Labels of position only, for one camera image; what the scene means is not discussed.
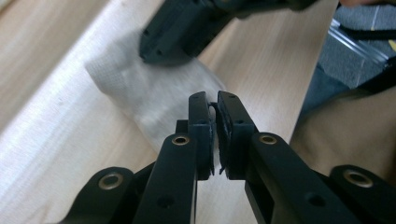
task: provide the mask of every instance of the light wood surface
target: light wood surface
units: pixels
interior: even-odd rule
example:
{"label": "light wood surface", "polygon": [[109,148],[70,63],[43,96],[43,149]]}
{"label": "light wood surface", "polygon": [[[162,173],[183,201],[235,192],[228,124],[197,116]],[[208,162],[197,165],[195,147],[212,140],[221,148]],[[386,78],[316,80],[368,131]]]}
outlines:
{"label": "light wood surface", "polygon": [[[97,171],[155,160],[83,65],[160,3],[17,0],[2,12],[0,223],[60,221]],[[290,139],[335,5],[235,21],[201,56],[261,131]],[[224,175],[199,183],[197,222],[255,223],[243,185]]]}

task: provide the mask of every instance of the beige pants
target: beige pants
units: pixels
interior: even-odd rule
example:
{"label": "beige pants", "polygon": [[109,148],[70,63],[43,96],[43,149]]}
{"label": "beige pants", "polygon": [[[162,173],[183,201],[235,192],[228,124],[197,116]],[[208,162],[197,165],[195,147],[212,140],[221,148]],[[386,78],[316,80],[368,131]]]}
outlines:
{"label": "beige pants", "polygon": [[352,164],[396,186],[396,87],[338,96],[297,124],[290,145],[325,175]]}

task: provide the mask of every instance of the metal screw head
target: metal screw head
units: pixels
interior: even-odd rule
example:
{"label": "metal screw head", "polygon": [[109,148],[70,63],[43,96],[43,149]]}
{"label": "metal screw head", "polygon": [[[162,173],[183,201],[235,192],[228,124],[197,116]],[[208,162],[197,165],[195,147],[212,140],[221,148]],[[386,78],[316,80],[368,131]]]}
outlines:
{"label": "metal screw head", "polygon": [[114,189],[121,185],[123,181],[123,176],[120,175],[119,173],[110,173],[105,176],[103,176],[99,180],[99,188],[109,190],[109,189]]}
{"label": "metal screw head", "polygon": [[344,178],[351,184],[359,186],[361,188],[370,188],[373,186],[373,180],[364,174],[361,174],[353,170],[345,170]]}
{"label": "metal screw head", "polygon": [[174,137],[174,139],[172,139],[172,143],[177,146],[184,146],[187,145],[189,142],[190,142],[190,138],[183,135],[176,136]]}
{"label": "metal screw head", "polygon": [[260,141],[267,145],[274,145],[276,144],[277,140],[271,135],[262,135],[260,136]]}

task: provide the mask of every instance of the wooden tabletop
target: wooden tabletop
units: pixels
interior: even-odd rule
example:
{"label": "wooden tabletop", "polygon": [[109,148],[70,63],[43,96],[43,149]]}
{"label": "wooden tabletop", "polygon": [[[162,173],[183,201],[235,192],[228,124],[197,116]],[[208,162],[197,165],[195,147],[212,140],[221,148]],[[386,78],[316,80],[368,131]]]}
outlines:
{"label": "wooden tabletop", "polygon": [[[155,161],[83,66],[160,3],[15,0],[1,12],[0,223],[58,222],[97,171]],[[335,6],[233,21],[200,56],[260,131],[290,140]],[[200,182],[197,223],[255,223],[243,187],[224,175]]]}

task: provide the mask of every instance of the folded cloth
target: folded cloth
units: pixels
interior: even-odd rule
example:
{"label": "folded cloth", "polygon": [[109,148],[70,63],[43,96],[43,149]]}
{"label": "folded cloth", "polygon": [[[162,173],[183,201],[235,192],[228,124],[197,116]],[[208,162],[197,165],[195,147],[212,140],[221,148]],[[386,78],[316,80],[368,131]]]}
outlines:
{"label": "folded cloth", "polygon": [[139,58],[140,31],[109,45],[86,64],[100,91],[133,119],[159,152],[166,136],[175,132],[178,119],[188,117],[189,96],[206,91],[216,101],[224,85],[197,59],[180,66],[149,65]]}

